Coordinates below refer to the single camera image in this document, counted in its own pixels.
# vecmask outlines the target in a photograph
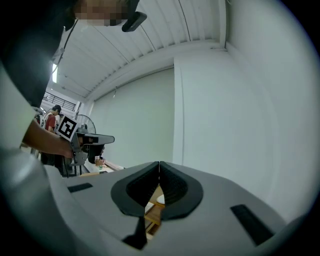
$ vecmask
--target metal railing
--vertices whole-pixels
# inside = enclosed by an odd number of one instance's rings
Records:
[[[64,100],[62,98],[59,98],[57,96],[54,96],[53,94],[51,94],[49,92],[45,92],[45,94],[43,96],[43,100],[45,102],[50,102],[55,105],[60,105],[61,108],[65,108],[70,111],[75,111],[76,104],[71,103],[71,102]]]

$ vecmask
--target black cable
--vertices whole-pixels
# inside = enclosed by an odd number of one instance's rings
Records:
[[[66,166],[66,160],[65,160],[64,156],[62,158],[63,158],[64,169],[65,169],[65,172],[66,172],[66,177],[69,179],[69,173],[68,173],[68,169],[67,169],[67,166]]]
[[[75,21],[73,27],[72,27],[71,30],[70,30],[70,33],[68,34],[68,37],[67,37],[67,39],[66,39],[66,41],[65,41],[63,50],[66,50],[67,43],[68,43],[68,41],[69,41],[69,38],[70,38],[70,36],[71,36],[71,33],[72,33],[72,31],[74,31],[75,26],[77,25],[77,23],[78,23],[78,19]],[[63,52],[63,53],[60,55],[59,61],[58,61],[57,65],[56,65],[54,71],[52,72],[52,74],[53,74],[54,72],[56,72],[56,70],[57,70],[57,68],[58,68],[58,66],[59,66],[59,64],[60,64],[60,62],[61,62],[61,60],[62,60],[62,56],[64,55],[64,53],[65,53],[65,52]]]

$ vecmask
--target ceiling light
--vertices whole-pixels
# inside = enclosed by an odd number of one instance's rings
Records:
[[[53,63],[52,65],[52,81],[57,83],[57,76],[58,76],[58,67],[56,64]]]

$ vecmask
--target black slot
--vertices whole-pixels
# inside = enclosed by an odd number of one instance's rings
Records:
[[[93,186],[90,183],[83,183],[83,184],[79,184],[79,185],[75,185],[75,186],[68,186],[68,190],[70,191],[70,193],[74,193],[74,192],[86,190],[86,189],[89,189],[92,187]]]
[[[231,211],[251,237],[256,246],[271,238],[274,234],[243,204],[230,207]]]

